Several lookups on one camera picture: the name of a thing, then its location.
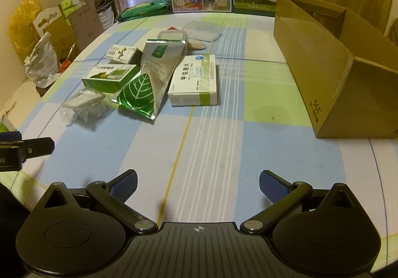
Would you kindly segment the silver green foil pouch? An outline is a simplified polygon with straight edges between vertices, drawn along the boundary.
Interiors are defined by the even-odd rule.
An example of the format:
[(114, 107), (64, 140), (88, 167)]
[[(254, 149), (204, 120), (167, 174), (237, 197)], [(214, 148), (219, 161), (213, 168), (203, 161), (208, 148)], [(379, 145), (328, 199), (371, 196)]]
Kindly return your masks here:
[(149, 120), (160, 109), (172, 74), (181, 62), (186, 40), (149, 39), (142, 52), (140, 71), (111, 101)]

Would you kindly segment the clear plastic case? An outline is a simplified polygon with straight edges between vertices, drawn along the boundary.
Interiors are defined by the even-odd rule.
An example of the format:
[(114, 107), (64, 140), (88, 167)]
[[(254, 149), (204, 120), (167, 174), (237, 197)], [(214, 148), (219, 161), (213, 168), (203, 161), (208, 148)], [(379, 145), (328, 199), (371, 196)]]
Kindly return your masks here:
[(217, 23), (190, 21), (182, 27), (189, 39), (213, 43), (221, 36), (221, 28)]

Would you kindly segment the clear plastic blister packaging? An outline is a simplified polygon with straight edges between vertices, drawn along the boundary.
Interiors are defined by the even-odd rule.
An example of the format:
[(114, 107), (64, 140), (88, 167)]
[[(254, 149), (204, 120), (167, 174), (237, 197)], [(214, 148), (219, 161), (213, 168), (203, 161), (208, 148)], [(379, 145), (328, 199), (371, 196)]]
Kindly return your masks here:
[(91, 88), (85, 88), (64, 101), (59, 109), (67, 126), (78, 124), (94, 130), (112, 112), (109, 97)]

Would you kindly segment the silver crumpled bag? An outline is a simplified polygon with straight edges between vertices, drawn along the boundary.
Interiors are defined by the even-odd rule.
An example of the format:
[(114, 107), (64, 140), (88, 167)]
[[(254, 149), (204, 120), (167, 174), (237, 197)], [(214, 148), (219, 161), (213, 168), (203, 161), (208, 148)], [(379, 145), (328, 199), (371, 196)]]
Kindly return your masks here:
[(31, 54), (26, 57), (24, 69), (26, 76), (38, 88), (47, 88), (60, 77), (60, 62), (49, 32), (41, 37)]

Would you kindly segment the checked tablecloth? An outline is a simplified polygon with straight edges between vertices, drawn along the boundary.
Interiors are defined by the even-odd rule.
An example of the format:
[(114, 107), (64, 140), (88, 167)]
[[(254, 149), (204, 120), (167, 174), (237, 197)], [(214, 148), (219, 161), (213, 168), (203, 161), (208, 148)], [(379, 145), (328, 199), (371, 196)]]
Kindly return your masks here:
[[(83, 88), (82, 77), (119, 43), (148, 39), (190, 21), (216, 23), (221, 37), (206, 52), (217, 62), (219, 103), (174, 107), (165, 101), (153, 122), (112, 110), (94, 122), (67, 124), (61, 104)], [(285, 59), (274, 20), (239, 14), (173, 14), (111, 27), (76, 58), (40, 98), (11, 106), (25, 138), (50, 136), (52, 155), (28, 160), (1, 182), (33, 207), (53, 182), (80, 188), (134, 169), (138, 189), (128, 205), (150, 219), (241, 223), (268, 205), (258, 178), (269, 169), (328, 189), (346, 183), (381, 235), (380, 269), (397, 259), (397, 141), (318, 139)]]

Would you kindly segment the yellow plastic bag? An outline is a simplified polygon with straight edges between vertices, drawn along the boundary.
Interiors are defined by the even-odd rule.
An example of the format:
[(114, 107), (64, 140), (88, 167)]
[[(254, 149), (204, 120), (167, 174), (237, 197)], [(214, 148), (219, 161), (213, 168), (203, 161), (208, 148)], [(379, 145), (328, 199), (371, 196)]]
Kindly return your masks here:
[(40, 39), (33, 21), (41, 11), (40, 0), (22, 0), (9, 19), (9, 39), (21, 62), (31, 54)]

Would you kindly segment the green white flat box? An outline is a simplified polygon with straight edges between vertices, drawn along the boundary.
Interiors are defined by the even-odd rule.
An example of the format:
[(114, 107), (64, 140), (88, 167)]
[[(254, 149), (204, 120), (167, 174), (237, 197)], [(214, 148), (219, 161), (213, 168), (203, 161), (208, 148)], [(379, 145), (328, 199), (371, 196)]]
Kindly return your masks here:
[(85, 87), (102, 93), (116, 93), (140, 71), (134, 64), (97, 64), (82, 77)]

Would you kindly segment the cardboard boxes pile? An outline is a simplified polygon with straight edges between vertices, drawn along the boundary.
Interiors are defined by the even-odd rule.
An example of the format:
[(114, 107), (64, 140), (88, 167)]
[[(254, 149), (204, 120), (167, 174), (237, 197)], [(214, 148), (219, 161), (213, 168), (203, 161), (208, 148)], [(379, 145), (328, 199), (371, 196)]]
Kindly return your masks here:
[(102, 32), (103, 27), (93, 1), (63, 10), (61, 6), (41, 11), (33, 20), (39, 36), (50, 34), (57, 57), (74, 59)]

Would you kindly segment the white green medicine box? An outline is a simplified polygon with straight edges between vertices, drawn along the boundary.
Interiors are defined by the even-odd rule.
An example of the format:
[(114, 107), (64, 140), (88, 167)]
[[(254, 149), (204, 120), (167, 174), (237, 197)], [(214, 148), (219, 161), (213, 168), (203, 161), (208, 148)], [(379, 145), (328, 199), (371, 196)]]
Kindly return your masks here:
[(167, 94), (174, 107), (216, 106), (217, 89), (215, 55), (192, 55), (185, 56), (175, 69)]

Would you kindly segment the small white green box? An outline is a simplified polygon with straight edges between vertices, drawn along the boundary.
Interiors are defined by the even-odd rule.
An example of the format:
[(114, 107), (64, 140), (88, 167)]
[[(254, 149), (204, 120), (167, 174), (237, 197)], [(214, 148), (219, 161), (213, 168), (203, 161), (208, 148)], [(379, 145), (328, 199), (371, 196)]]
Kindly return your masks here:
[(136, 47), (113, 44), (108, 49), (105, 57), (119, 64), (138, 64), (142, 51)]

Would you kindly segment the brown cardboard box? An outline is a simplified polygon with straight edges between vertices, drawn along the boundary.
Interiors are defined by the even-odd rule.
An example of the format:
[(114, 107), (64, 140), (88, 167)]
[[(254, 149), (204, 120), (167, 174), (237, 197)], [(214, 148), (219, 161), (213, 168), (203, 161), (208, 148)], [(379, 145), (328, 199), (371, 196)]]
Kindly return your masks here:
[(277, 0), (274, 38), (317, 138), (397, 138), (397, 46), (352, 10)]

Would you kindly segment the beige oval stone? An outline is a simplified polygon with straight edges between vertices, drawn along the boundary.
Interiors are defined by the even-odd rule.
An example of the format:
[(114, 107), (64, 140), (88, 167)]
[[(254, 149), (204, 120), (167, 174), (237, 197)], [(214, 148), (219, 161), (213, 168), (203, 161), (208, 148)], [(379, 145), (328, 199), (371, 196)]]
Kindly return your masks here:
[(202, 41), (195, 39), (188, 39), (188, 50), (189, 51), (200, 51), (207, 48), (206, 44)]

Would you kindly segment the green wet wipes pack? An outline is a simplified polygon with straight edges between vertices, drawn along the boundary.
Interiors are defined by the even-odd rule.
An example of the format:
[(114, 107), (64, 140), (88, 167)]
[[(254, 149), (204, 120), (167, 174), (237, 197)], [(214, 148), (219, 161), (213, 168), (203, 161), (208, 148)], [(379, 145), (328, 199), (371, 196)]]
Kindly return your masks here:
[(171, 11), (170, 0), (151, 0), (142, 2), (125, 9), (115, 19), (116, 22), (124, 22), (137, 18), (168, 14)]

